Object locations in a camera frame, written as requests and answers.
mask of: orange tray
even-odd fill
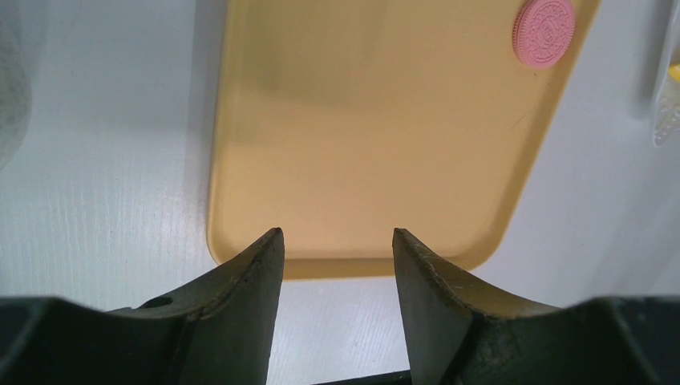
[[[500,243],[599,1],[546,71],[522,0],[232,0],[208,207],[217,262],[267,229],[286,278],[393,274],[394,227],[466,269]]]

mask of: plastic tray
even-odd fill
[[[523,1],[232,0],[208,247],[280,226],[286,278],[393,274],[394,227],[466,269],[508,226],[599,6],[546,71],[523,67]]]

